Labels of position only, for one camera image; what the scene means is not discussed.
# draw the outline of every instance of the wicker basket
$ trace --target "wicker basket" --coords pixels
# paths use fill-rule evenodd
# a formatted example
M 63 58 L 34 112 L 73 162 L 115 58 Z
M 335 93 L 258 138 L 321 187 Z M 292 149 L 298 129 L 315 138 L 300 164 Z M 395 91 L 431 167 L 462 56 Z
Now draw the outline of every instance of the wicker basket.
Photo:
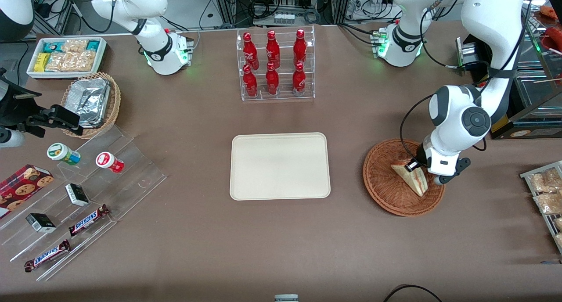
M 104 123 L 102 124 L 102 126 L 96 129 L 84 129 L 84 132 L 82 133 L 81 136 L 76 135 L 68 130 L 62 130 L 68 136 L 79 137 L 88 140 L 94 137 L 96 134 L 102 132 L 103 130 L 111 128 L 111 126 L 115 123 L 115 120 L 117 120 L 117 116 L 119 114 L 119 105 L 121 104 L 121 92 L 119 91 L 119 86 L 117 86 L 115 80 L 113 80 L 111 76 L 105 74 L 104 72 L 97 72 L 95 74 L 80 77 L 78 78 L 78 80 L 94 79 L 94 78 L 104 78 L 111 83 L 111 90 L 109 93 L 109 99 L 107 100 L 107 108 L 104 117 Z M 62 101 L 61 101 L 62 106 L 65 105 L 66 97 L 68 96 L 69 90 L 70 90 L 70 86 L 66 88 L 65 94 L 64 96 L 62 96 Z
M 411 152 L 416 152 L 419 144 L 414 140 L 404 140 Z M 371 197 L 385 210 L 398 216 L 421 216 L 433 210 L 441 201 L 445 186 L 433 182 L 435 177 L 428 174 L 428 190 L 419 197 L 391 168 L 391 163 L 409 158 L 399 138 L 385 140 L 375 145 L 367 154 L 363 164 L 363 181 Z

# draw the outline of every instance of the coca-cola bottle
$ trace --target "coca-cola bottle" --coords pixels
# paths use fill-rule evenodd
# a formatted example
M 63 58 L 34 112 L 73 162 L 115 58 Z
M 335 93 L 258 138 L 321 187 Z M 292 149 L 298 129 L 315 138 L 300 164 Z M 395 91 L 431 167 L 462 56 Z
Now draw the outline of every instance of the coca-cola bottle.
M 295 40 L 295 45 L 293 46 L 293 54 L 295 58 L 293 60 L 295 66 L 298 62 L 305 62 L 306 60 L 306 41 L 305 41 L 305 30 L 297 30 L 297 40 Z
M 245 32 L 243 38 L 246 64 L 251 66 L 252 70 L 257 70 L 259 68 L 259 61 L 257 60 L 257 48 L 252 42 L 252 36 L 248 32 Z
M 279 74 L 277 74 L 273 62 L 267 64 L 265 80 L 267 80 L 267 92 L 269 92 L 271 96 L 277 96 L 277 94 L 279 94 Z
M 303 62 L 298 62 L 293 73 L 293 94 L 297 97 L 302 96 L 305 92 L 306 74 L 303 72 L 304 67 Z
M 257 97 L 257 80 L 252 72 L 252 69 L 248 64 L 244 64 L 242 70 L 244 71 L 244 76 L 242 77 L 242 80 L 244 81 L 244 88 L 246 89 L 246 93 L 248 94 L 248 97 L 250 98 Z
M 275 31 L 267 32 L 267 45 L 265 46 L 267 51 L 267 61 L 273 62 L 275 68 L 281 66 L 281 53 L 279 52 L 279 43 L 275 39 Z

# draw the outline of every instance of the brown tablecloth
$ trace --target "brown tablecloth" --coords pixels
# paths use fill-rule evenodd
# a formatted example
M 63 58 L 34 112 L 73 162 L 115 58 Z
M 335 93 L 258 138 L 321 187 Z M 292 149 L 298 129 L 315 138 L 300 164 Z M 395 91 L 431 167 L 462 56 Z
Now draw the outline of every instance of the brown tablecloth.
M 538 264 L 556 258 L 554 242 L 518 177 L 561 160 L 560 140 L 489 141 L 484 153 L 467 150 L 472 166 L 448 184 L 433 212 L 393 216 L 364 188 L 366 153 L 398 136 L 417 100 L 470 79 L 425 54 L 393 68 L 337 26 L 315 29 L 317 98 L 289 104 L 241 102 L 235 30 L 203 33 L 193 66 L 172 76 L 147 66 L 133 36 L 107 36 L 102 69 L 121 88 L 118 125 L 169 178 L 48 282 L 35 282 L 0 247 L 0 300 L 264 302 L 297 293 L 302 302 L 375 302 L 406 283 L 448 302 L 560 298 L 562 266 Z M 436 22 L 427 46 L 454 64 L 457 36 L 466 36 L 459 22 Z M 27 87 L 50 106 L 68 84 L 30 79 Z M 421 140 L 431 130 L 424 104 L 405 137 Z M 285 132 L 326 135 L 331 194 L 232 200 L 231 140 Z M 60 130 L 26 138 L 23 147 L 0 150 L 0 178 L 26 163 L 53 168 L 45 151 L 55 141 L 82 143 Z M 415 289 L 401 297 L 431 298 Z

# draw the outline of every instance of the acrylic bottle rack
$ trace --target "acrylic bottle rack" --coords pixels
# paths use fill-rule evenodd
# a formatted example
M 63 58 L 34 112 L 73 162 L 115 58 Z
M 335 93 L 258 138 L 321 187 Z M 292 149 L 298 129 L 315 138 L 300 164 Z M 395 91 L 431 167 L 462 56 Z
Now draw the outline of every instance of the acrylic bottle rack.
M 304 72 L 306 74 L 305 92 L 302 96 L 297 97 L 293 94 L 293 73 L 295 72 L 295 64 L 293 62 L 293 45 L 295 44 L 298 29 L 305 30 L 306 41 L 306 61 L 304 63 Z M 279 94 L 271 96 L 267 92 L 267 82 L 265 74 L 267 72 L 267 54 L 265 46 L 267 45 L 268 29 L 254 28 L 237 31 L 236 50 L 238 56 L 238 75 L 240 77 L 240 90 L 243 101 L 263 101 L 263 100 L 303 100 L 312 99 L 316 95 L 315 91 L 315 38 L 313 26 L 301 27 L 282 27 L 273 28 L 279 50 L 281 51 L 281 66 L 277 69 L 279 74 Z M 244 40 L 242 35 L 249 32 L 252 35 L 252 41 L 257 48 L 257 58 L 259 60 L 259 68 L 253 74 L 257 78 L 257 97 L 250 98 L 245 91 L 244 81 L 242 79 L 244 72 L 242 67 L 245 64 L 244 59 Z
M 51 172 L 55 180 L 46 186 L 44 190 L 47 192 L 43 196 L 33 196 L 0 221 L 2 250 L 11 262 L 22 267 L 22 272 L 26 261 L 54 248 L 65 238 L 70 242 L 70 252 L 60 254 L 30 273 L 37 281 L 54 276 L 166 179 L 135 146 L 133 139 L 117 126 L 88 140 L 77 151 L 82 156 L 80 162 L 75 166 L 59 163 Z M 125 168 L 121 173 L 96 166 L 95 158 L 103 151 L 123 160 Z M 65 190 L 68 183 L 80 184 L 90 204 L 72 204 Z M 102 204 L 107 205 L 110 214 L 71 238 L 68 228 Z M 31 212 L 46 214 L 56 225 L 56 230 L 51 234 L 35 232 L 25 219 Z

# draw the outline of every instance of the white container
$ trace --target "white container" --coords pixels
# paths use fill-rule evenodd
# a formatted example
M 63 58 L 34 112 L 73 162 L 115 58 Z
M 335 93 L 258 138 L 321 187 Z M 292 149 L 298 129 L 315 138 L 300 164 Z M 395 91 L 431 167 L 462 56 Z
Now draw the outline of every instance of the white container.
M 234 200 L 325 198 L 328 147 L 321 133 L 239 135 L 232 140 Z
M 100 45 L 98 46 L 98 50 L 96 51 L 96 58 L 94 58 L 94 64 L 92 65 L 92 70 L 90 72 L 34 72 L 33 68 L 37 61 L 37 56 L 39 53 L 43 52 L 44 46 L 46 43 L 52 42 L 61 42 L 64 40 L 90 40 L 90 41 L 99 41 Z M 37 46 L 35 51 L 33 52 L 32 60 L 29 62 L 27 74 L 35 79 L 42 80 L 42 79 L 73 79 L 77 77 L 83 77 L 89 74 L 93 74 L 98 72 L 100 68 L 100 64 L 102 62 L 102 58 L 104 58 L 104 52 L 106 48 L 106 40 L 100 38 L 99 36 L 72 36 L 72 37 L 64 37 L 58 36 L 56 38 L 45 38 L 40 39 L 37 42 Z
M 52 160 L 61 160 L 69 165 L 80 162 L 80 153 L 73 151 L 62 143 L 54 143 L 47 149 L 47 156 Z

